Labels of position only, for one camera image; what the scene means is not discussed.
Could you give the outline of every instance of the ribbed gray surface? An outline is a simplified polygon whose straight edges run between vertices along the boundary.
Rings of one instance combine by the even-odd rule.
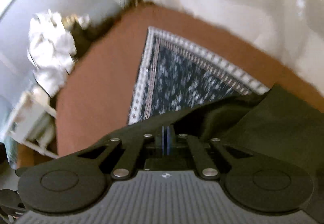
[[[203,181],[192,171],[139,171],[132,180],[115,182],[104,199],[85,212],[50,217],[27,212],[24,224],[316,224],[304,212],[261,216],[230,201],[217,182]]]

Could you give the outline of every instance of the silver rivet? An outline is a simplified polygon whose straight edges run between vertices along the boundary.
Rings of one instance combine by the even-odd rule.
[[[214,168],[205,168],[203,171],[202,171],[202,174],[204,176],[216,176],[218,174],[218,171]]]
[[[129,174],[129,171],[124,168],[119,168],[114,171],[114,176],[116,176],[116,177],[125,177],[125,176],[128,176],[128,174]]]

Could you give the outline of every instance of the white wall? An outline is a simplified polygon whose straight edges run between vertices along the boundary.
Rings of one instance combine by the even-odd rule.
[[[14,104],[28,85],[29,22],[34,13],[51,9],[63,16],[88,13],[94,21],[119,10],[113,0],[15,0],[0,18],[0,95]]]

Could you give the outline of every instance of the patterned cloth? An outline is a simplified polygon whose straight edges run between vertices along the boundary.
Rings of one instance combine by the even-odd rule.
[[[230,95],[267,91],[259,81],[208,49],[149,27],[128,123]]]

